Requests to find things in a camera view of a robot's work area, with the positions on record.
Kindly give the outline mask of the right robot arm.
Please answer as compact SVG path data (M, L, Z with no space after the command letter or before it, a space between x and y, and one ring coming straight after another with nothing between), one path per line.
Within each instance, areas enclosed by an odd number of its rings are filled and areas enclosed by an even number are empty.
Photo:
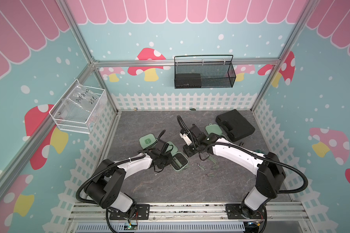
M181 124L180 136L186 142L184 149L188 155L207 152L220 156L242 166L256 176L255 186L238 207L238 213L244 218L253 218L261 207L277 198L279 194L299 193L308 186L308 179L303 172L280 162L277 155L272 152L263 154L250 151L217 134L205 135L196 125L188 128ZM299 188L282 190L281 187L286 179L284 169L299 175L303 184Z

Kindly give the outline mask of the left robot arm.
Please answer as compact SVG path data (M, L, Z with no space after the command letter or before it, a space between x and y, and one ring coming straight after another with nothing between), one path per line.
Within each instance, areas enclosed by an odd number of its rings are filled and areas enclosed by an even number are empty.
M121 192L124 180L140 171L153 168L161 172L173 161L174 146L156 142L138 151L138 155L121 161L103 160L90 178L82 183L76 194L81 203L100 206L109 214L132 219L137 214L137 202Z

